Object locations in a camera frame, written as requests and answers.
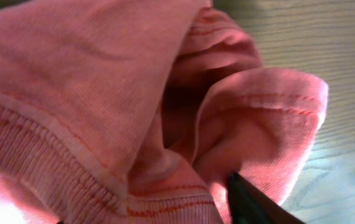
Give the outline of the red t-shirt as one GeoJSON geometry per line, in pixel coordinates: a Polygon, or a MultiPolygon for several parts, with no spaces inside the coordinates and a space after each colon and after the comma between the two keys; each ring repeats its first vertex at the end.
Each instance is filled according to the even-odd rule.
{"type": "Polygon", "coordinates": [[[0,9],[0,223],[230,223],[233,172],[281,204],[327,101],[210,1],[0,9]]]}

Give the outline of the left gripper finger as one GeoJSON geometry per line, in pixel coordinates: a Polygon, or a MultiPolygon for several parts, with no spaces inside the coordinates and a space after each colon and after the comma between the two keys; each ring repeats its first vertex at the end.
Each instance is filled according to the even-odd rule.
{"type": "Polygon", "coordinates": [[[226,187],[232,224],[305,224],[236,172],[226,187]]]}

